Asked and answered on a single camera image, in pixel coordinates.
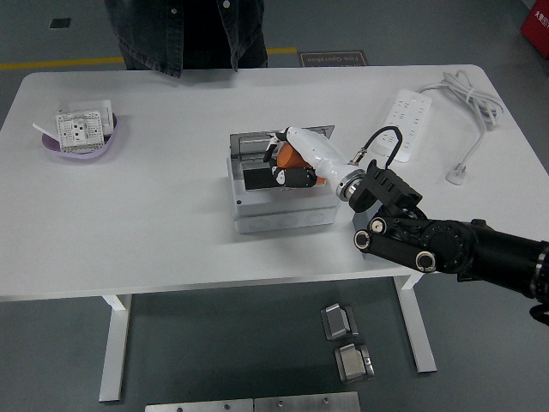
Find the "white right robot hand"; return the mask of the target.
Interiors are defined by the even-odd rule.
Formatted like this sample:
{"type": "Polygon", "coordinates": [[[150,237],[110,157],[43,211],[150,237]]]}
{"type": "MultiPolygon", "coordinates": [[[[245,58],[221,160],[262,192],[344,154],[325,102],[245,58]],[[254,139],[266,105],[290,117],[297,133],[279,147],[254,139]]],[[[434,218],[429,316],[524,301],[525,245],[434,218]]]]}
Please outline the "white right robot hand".
{"type": "Polygon", "coordinates": [[[324,182],[338,194],[364,173],[328,138],[298,127],[273,133],[262,161],[269,165],[278,185],[305,188],[324,182]]]}

